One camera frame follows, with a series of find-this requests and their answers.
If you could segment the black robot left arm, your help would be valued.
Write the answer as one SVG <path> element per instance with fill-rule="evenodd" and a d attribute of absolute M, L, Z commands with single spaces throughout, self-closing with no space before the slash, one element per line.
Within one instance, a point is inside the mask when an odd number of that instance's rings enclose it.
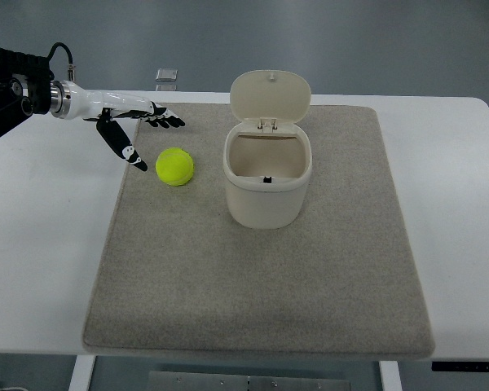
<path fill-rule="evenodd" d="M 57 81 L 50 68 L 59 48 L 67 55 L 68 76 L 73 81 L 73 55 L 62 42 L 55 43 L 46 56 L 0 48 L 0 138 L 34 114 L 62 115 L 68 111 L 67 84 Z"/>

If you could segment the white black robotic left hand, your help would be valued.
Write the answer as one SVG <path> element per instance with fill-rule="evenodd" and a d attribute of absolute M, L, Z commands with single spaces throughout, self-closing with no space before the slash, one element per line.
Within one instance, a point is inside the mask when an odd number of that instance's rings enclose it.
<path fill-rule="evenodd" d="M 81 118 L 94 122 L 95 128 L 111 150 L 126 163 L 145 172 L 148 165 L 139 156 L 118 119 L 135 119 L 152 127 L 168 129 L 185 126 L 170 109 L 148 98 L 106 90 L 85 90 L 71 81 L 62 83 L 61 114 L 64 119 Z"/>

